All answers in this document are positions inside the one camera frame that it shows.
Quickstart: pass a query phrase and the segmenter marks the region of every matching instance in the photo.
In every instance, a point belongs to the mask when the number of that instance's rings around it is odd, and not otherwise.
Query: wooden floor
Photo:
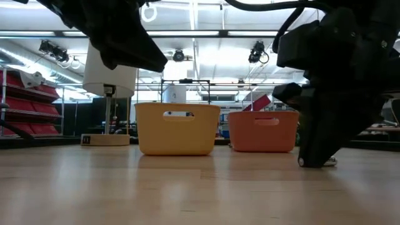
[[[0,151],[0,224],[400,224],[400,154],[342,149],[337,168],[216,147],[149,157],[137,146]]]

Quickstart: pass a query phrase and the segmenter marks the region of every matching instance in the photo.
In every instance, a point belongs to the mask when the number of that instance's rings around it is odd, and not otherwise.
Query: wooden block
[[[82,134],[82,146],[128,146],[130,136],[126,134]]]

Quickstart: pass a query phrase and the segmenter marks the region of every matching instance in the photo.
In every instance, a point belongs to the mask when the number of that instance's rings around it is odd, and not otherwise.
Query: orange basket
[[[288,153],[294,148],[298,112],[231,112],[228,119],[235,151]]]

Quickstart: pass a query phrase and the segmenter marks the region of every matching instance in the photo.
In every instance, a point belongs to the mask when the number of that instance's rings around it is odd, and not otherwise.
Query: basket handle hole
[[[163,114],[163,118],[166,121],[192,121],[194,120],[193,112],[186,111],[166,111]]]
[[[275,117],[256,118],[254,123],[259,126],[276,126],[279,124],[279,119]]]

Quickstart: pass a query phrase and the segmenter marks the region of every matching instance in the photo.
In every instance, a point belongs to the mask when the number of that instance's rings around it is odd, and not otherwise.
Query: yellow basket
[[[213,151],[220,108],[201,104],[135,104],[139,147],[153,156],[207,155]],[[193,117],[165,116],[190,112]]]

